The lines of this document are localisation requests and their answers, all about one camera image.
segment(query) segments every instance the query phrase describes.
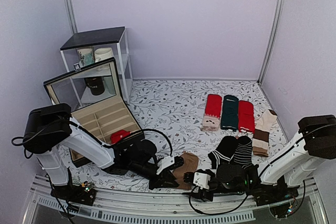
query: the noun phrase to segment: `storage box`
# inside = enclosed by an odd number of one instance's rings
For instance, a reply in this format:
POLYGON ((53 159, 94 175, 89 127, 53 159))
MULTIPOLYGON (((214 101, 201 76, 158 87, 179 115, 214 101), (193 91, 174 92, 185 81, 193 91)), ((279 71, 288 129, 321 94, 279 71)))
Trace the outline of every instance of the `storage box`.
MULTIPOLYGON (((70 105, 72 116, 95 137, 109 144, 111 134, 119 130, 141 129, 123 100, 115 62, 114 58, 106 59, 44 82, 53 103, 70 105)), ((140 141, 144 133, 128 139, 131 143, 140 141)), ((76 167, 91 162, 73 150, 70 153, 76 167)))

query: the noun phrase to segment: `leaf pattern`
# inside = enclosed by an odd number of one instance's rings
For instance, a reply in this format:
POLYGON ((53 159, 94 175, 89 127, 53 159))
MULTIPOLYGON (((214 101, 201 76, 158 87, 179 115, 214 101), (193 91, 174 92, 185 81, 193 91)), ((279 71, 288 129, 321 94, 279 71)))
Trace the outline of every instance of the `leaf pattern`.
MULTIPOLYGON (((131 96, 130 111, 142 128, 152 128, 164 132, 172 142, 173 154, 181 155, 184 151, 199 157, 198 168, 210 168, 207 154, 214 150, 226 135, 238 135, 219 130, 217 132, 201 131, 207 95, 232 94, 240 100, 250 101, 254 105, 255 119, 270 106, 258 84, 252 81, 135 81, 131 96)), ((155 133, 146 133, 158 149, 158 157, 169 154, 169 146, 164 137, 155 133)), ((276 122, 270 131, 269 155, 273 156, 286 144, 286 139, 276 122)), ((61 158, 70 167, 74 183, 85 180, 95 183, 96 187, 147 192, 148 180, 128 172, 124 176, 110 175, 90 163, 79 168, 73 165, 69 149, 60 147, 61 158)), ((266 160, 265 157, 252 157, 253 163, 266 160)), ((172 188, 155 189, 155 193, 181 193, 172 188)))

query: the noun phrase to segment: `sock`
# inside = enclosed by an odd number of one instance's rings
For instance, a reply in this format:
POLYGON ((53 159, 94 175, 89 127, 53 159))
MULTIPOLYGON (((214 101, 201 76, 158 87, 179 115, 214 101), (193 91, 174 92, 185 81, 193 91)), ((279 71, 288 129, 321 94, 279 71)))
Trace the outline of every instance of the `sock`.
POLYGON ((256 122, 256 130, 253 135, 253 154, 268 157, 269 131, 277 119, 273 110, 265 110, 256 122))
POLYGON ((233 95, 226 95, 223 99, 223 111, 221 121, 222 130, 238 129, 238 98, 233 95))
POLYGON ((240 132, 254 133, 254 110, 252 103, 248 101, 239 101, 238 119, 238 129, 240 132))
POLYGON ((187 172, 195 172, 198 167, 198 157, 192 153, 185 152, 181 155, 184 164, 173 171, 176 182, 179 186, 176 189, 191 190, 191 185, 183 181, 183 176, 187 172))
POLYGON ((246 169, 252 166, 252 141, 248 136, 241 136, 237 140, 238 146, 234 155, 234 163, 246 169))
POLYGON ((238 142, 234 136, 225 136, 216 150, 208 154, 212 169, 217 169, 222 163, 229 163, 235 154, 237 145, 238 142))
POLYGON ((217 131, 222 108, 222 97, 218 94, 209 94, 202 121, 202 131, 217 131))

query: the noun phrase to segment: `wall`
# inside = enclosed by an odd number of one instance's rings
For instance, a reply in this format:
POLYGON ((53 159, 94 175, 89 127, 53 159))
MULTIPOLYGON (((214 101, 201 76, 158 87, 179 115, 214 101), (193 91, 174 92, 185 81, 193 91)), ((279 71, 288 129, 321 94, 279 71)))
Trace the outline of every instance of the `wall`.
POLYGON ((65 72, 59 47, 71 36, 63 0, 0 1, 0 223, 19 223, 40 167, 10 140, 30 110, 50 105, 43 81, 65 72))
POLYGON ((126 26, 136 78, 258 79, 276 0, 73 0, 79 31, 126 26))
MULTIPOLYGON (((263 87, 289 138, 304 116, 336 114, 336 0, 285 0, 263 87)), ((336 162, 314 174, 336 223, 336 162)))

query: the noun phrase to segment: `black shelf top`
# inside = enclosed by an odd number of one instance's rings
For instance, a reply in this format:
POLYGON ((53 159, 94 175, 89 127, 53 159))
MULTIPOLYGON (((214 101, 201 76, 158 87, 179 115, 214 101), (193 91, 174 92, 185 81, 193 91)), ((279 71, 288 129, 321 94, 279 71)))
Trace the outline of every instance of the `black shelf top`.
POLYGON ((63 51, 74 48, 119 43, 124 31, 125 27, 121 26, 76 33, 65 42, 60 50, 63 51))

